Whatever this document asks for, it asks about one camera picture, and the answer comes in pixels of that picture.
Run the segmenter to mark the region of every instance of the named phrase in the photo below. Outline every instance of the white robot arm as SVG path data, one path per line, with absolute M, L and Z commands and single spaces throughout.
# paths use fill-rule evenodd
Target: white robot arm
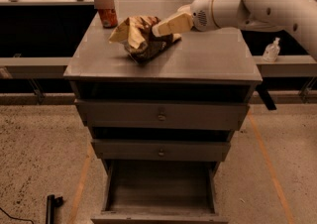
M 156 36 L 236 27 L 241 30 L 285 30 L 317 60 L 315 0 L 194 0 L 153 28 Z

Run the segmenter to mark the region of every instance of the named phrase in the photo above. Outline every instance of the cabinet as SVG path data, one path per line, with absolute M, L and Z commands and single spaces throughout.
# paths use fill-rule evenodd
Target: cabinet
M 188 0 L 116 0 L 120 19 L 167 17 Z M 134 63 L 98 16 L 64 77 L 108 174 L 98 223 L 227 223 L 213 176 L 262 78 L 240 31 L 182 34 Z

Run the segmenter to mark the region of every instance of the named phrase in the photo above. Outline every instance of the clear plastic bottle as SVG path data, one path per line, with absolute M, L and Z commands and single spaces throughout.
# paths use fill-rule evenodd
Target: clear plastic bottle
M 277 60 L 280 51 L 279 38 L 275 38 L 274 42 L 266 46 L 263 58 L 265 61 L 273 62 Z

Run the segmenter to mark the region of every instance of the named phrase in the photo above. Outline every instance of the brown chip bag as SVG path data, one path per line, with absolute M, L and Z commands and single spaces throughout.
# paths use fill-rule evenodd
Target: brown chip bag
M 179 34 L 157 38 L 152 33 L 152 27 L 159 21 L 153 16 L 129 17 L 112 32 L 109 42 L 123 44 L 137 63 L 149 61 L 181 38 Z

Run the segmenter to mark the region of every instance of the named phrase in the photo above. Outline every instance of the floor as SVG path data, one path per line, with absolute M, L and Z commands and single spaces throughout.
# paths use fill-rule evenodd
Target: floor
M 62 196 L 55 224 L 91 223 L 107 175 L 71 96 L 0 96 L 0 207 L 45 223 L 47 196 Z M 215 176 L 231 224 L 317 223 L 317 104 L 253 104 Z M 0 211 L 0 223 L 10 220 Z

